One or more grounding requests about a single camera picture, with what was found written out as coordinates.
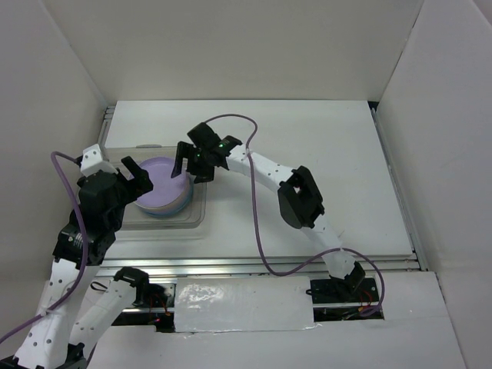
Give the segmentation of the orange plate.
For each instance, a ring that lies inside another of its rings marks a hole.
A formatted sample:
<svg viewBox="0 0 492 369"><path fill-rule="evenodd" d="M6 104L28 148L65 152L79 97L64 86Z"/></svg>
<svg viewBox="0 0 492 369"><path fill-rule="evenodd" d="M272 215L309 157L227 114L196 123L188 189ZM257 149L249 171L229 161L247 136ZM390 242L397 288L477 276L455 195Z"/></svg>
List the orange plate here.
<svg viewBox="0 0 492 369"><path fill-rule="evenodd" d="M191 201L190 194L178 196L174 200L169 198L152 198L151 202L144 204L139 201L137 206L145 213L155 216L170 216L182 211Z"/></svg>

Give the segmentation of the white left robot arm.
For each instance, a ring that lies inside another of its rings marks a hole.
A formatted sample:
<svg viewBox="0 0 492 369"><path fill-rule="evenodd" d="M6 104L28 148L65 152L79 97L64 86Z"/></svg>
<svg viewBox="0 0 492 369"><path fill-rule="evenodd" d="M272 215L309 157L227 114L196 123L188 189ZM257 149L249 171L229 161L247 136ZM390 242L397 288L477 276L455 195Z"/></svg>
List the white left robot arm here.
<svg viewBox="0 0 492 369"><path fill-rule="evenodd" d="M126 178L108 161L91 160L84 154L74 160L81 170L80 191L75 193L58 163L61 156L54 151L51 159L73 209L58 233L51 277L37 314L2 337L6 341L29 329L21 347L1 360L3 368L86 368L98 340L126 307L164 307L167 301L165 288L152 284L147 273L123 267L95 304L84 315L79 314L121 229L126 206L151 191L153 184L148 172L129 156L121 160L131 173Z"/></svg>

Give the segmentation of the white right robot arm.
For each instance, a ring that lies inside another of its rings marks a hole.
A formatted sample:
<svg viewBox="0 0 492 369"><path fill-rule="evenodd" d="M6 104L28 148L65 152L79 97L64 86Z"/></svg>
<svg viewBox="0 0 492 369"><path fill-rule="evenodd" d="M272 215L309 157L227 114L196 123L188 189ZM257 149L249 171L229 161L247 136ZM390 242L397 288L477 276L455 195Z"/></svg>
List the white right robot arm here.
<svg viewBox="0 0 492 369"><path fill-rule="evenodd" d="M223 168L249 177L258 252L270 274L277 277L292 275L320 258L326 264L330 278L334 280L335 293L341 300L352 301L360 294L364 269L348 250L343 249L325 215L323 197L308 168L280 165L253 152L250 141L242 143L230 135L220 138L205 122L191 129L188 137L190 143L180 141L177 144L171 176L174 178L186 171L194 176L196 183L206 183L214 180L216 168ZM277 195L283 221L302 231L318 250L315 256L290 271L275 271L264 254L259 231L257 184Z"/></svg>

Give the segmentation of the purple plate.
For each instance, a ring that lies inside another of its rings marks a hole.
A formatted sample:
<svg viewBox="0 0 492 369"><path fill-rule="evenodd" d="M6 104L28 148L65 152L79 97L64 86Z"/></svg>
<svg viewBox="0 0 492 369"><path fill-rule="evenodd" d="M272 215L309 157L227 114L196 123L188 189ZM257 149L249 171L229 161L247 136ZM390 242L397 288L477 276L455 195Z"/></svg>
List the purple plate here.
<svg viewBox="0 0 492 369"><path fill-rule="evenodd" d="M153 190L143 194L136 201L142 208L161 208L173 202L182 202L191 193L191 182L189 177L180 173L172 177L175 166L173 158L158 156L149 158L139 164L140 168L149 174Z"/></svg>

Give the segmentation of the cream plate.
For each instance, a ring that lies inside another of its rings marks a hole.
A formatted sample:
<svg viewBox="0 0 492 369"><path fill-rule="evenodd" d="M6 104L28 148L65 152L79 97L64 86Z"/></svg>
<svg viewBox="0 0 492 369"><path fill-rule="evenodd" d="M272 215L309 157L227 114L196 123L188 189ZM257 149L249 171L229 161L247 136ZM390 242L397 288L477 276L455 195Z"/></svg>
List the cream plate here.
<svg viewBox="0 0 492 369"><path fill-rule="evenodd" d="M174 214L189 203L192 194L192 184L184 187L155 188L138 198L135 205L147 213Z"/></svg>

